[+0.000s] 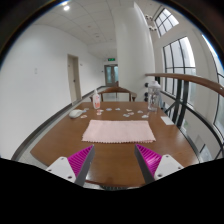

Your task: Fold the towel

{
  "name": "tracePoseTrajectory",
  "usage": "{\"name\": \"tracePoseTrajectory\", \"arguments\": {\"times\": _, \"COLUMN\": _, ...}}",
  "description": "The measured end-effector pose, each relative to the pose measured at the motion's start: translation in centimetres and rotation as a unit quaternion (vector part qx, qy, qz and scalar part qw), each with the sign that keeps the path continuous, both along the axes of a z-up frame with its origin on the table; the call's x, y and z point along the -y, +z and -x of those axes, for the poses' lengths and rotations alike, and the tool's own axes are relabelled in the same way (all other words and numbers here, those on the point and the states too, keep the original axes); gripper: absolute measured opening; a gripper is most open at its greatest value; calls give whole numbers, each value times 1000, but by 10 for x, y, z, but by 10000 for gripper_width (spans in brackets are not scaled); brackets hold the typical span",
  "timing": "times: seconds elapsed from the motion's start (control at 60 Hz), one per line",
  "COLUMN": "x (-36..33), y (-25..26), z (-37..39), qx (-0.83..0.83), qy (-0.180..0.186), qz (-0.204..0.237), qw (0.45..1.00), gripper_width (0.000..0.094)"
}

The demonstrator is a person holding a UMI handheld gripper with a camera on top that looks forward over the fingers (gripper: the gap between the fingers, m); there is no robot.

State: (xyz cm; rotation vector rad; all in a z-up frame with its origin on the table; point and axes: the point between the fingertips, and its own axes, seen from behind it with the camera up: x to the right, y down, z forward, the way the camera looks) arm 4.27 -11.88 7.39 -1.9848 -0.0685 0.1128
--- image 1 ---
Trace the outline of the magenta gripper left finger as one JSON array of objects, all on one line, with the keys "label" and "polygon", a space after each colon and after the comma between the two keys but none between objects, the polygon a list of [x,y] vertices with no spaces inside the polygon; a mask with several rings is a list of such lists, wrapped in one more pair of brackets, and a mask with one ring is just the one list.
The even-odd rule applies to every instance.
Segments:
[{"label": "magenta gripper left finger", "polygon": [[83,186],[94,155],[95,147],[91,145],[69,157],[59,157],[47,168],[47,171],[78,186]]}]

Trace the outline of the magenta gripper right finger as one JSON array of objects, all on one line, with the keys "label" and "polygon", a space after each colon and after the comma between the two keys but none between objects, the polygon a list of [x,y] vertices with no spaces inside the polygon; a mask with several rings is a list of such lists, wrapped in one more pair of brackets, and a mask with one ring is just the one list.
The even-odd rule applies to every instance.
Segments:
[{"label": "magenta gripper right finger", "polygon": [[183,166],[171,155],[161,156],[139,144],[135,145],[134,153],[146,184],[183,169]]}]

